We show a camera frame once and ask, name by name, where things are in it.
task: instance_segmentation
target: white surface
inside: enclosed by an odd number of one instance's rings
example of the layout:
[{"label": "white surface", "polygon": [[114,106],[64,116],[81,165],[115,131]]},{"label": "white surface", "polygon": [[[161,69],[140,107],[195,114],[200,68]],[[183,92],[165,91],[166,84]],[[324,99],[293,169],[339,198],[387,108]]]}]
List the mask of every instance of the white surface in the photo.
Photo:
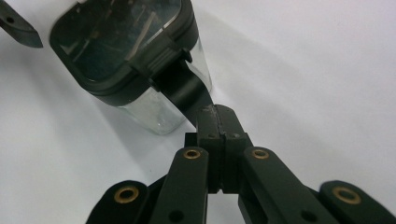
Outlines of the white surface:
[{"label": "white surface", "polygon": [[[184,123],[155,136],[85,92],[51,50],[73,0],[8,1],[40,32],[0,31],[0,223],[84,223],[105,191],[167,173]],[[307,186],[351,182],[396,214],[396,3],[194,0],[218,104]],[[236,197],[208,221],[243,223]]]}]

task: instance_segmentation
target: brass insert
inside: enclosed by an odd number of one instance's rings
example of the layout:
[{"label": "brass insert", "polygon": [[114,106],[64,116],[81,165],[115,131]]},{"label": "brass insert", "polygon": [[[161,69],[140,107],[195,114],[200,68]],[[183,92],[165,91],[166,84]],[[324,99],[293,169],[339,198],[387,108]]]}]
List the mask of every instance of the brass insert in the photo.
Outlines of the brass insert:
[{"label": "brass insert", "polygon": [[114,194],[117,203],[131,203],[139,196],[139,189],[135,186],[125,186]]},{"label": "brass insert", "polygon": [[332,189],[332,194],[337,197],[337,199],[349,204],[359,204],[361,203],[361,196],[352,189],[346,187],[335,187]]},{"label": "brass insert", "polygon": [[184,157],[190,160],[197,159],[201,156],[201,152],[196,149],[189,149],[184,152]]},{"label": "brass insert", "polygon": [[270,154],[268,154],[268,152],[262,150],[262,149],[254,149],[252,151],[252,155],[256,158],[256,159],[260,159],[260,160],[265,160],[268,159],[270,157]]}]

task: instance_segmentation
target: clear plastic container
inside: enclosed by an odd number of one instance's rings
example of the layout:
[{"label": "clear plastic container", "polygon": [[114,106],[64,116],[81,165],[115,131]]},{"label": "clear plastic container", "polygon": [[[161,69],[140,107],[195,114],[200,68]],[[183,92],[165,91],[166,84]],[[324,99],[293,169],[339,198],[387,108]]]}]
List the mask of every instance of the clear plastic container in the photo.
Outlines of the clear plastic container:
[{"label": "clear plastic container", "polygon": [[[212,81],[207,68],[201,41],[191,50],[190,70],[198,76],[210,91]],[[148,88],[139,98],[128,105],[120,106],[144,128],[156,133],[167,134],[177,128],[186,118],[161,92]]]}]

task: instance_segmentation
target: screw hole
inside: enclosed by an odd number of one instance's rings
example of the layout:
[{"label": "screw hole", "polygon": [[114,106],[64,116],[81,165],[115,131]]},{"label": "screw hole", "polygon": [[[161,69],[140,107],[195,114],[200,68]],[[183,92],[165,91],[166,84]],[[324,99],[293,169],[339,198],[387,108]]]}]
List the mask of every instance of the screw hole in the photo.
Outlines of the screw hole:
[{"label": "screw hole", "polygon": [[120,188],[114,194],[114,201],[117,203],[131,203],[139,195],[139,189],[135,186],[126,186]]},{"label": "screw hole", "polygon": [[184,218],[184,214],[181,211],[175,210],[169,213],[169,220],[171,220],[172,222],[179,222],[183,220],[183,218]]},{"label": "screw hole", "polygon": [[12,17],[7,17],[6,20],[7,20],[8,23],[14,23],[15,22]]},{"label": "screw hole", "polygon": [[359,204],[361,203],[361,196],[352,189],[345,187],[336,187],[332,190],[332,194],[344,203]]},{"label": "screw hole", "polygon": [[198,150],[190,149],[184,153],[184,157],[187,159],[197,159],[201,156],[201,153]]},{"label": "screw hole", "polygon": [[262,150],[262,149],[256,149],[253,150],[253,156],[257,159],[260,160],[264,160],[267,159],[268,157],[270,157],[270,155],[268,154],[268,152]]},{"label": "screw hole", "polygon": [[318,217],[313,214],[312,212],[308,212],[308,211],[303,211],[301,212],[301,217],[308,222],[317,222],[318,221]]}]

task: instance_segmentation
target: black plastic lid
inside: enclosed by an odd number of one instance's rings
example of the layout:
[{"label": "black plastic lid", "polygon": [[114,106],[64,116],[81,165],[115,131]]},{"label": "black plastic lid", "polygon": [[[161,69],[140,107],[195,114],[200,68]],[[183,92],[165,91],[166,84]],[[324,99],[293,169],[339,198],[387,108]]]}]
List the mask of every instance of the black plastic lid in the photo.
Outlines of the black plastic lid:
[{"label": "black plastic lid", "polygon": [[55,23],[49,42],[84,90],[127,105],[197,39],[190,0],[88,0]]}]

